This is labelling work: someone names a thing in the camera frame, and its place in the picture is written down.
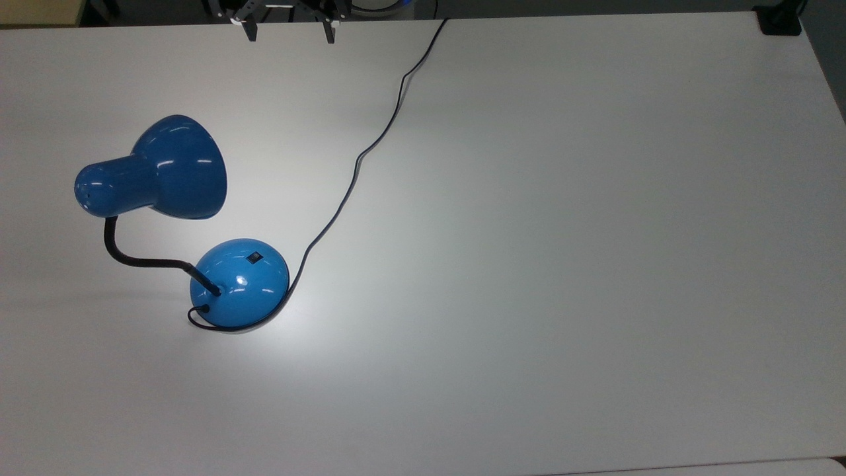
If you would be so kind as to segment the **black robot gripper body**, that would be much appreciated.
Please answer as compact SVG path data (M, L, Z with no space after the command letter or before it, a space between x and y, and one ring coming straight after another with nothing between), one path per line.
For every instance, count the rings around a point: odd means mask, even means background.
M235 25L330 23L352 15L351 1L211 1L210 18Z

